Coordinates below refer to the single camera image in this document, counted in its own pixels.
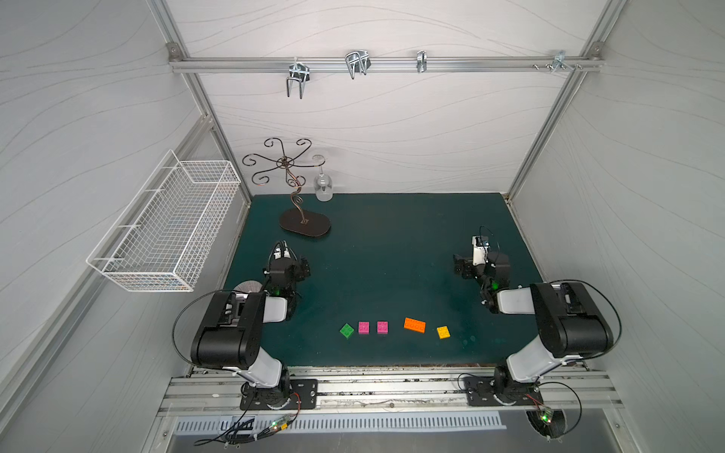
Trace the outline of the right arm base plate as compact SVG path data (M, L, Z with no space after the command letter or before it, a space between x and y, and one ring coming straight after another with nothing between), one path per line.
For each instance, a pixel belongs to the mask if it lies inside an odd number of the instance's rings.
M508 381L503 377L463 375L459 385L470 407L535 406L544 400L532 383Z

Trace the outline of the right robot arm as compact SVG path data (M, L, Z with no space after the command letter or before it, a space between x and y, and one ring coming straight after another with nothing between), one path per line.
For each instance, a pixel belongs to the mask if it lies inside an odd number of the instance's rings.
M550 371L569 362L594 359L619 342L591 292L602 292L579 279L559 279L510 286L509 257L475 247L473 256L453 256L454 273L476 281L481 303L491 313L532 315L537 334L528 345L495 369L491 392L509 404L516 392L530 389Z

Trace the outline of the orange lego brick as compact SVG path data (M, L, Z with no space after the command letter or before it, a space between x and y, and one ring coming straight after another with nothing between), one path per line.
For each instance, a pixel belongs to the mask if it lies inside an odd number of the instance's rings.
M410 317L404 319L403 328L416 333L424 334L427 324L424 321L416 320Z

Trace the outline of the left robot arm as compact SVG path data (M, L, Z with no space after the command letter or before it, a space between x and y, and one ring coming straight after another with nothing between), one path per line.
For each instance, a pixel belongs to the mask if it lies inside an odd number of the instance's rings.
M264 270L265 280L256 292L218 290L192 339L190 353L181 357L190 364L230 371L262 394L288 398L289 371L262 347L266 324L292 318L298 305L298 283L311 275L307 259L273 258Z

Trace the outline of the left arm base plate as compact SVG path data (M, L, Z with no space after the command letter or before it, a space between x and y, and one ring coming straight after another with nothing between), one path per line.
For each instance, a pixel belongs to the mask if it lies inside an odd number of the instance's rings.
M313 410L317 406L317 379L281 381L274 388L257 388L244 384L241 388L240 410L292 411Z

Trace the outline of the green lego brick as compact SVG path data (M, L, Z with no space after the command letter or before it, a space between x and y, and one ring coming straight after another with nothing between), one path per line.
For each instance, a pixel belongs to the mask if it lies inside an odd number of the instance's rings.
M355 329L350 324L344 324L341 327L340 333L346 338L349 339L354 333Z

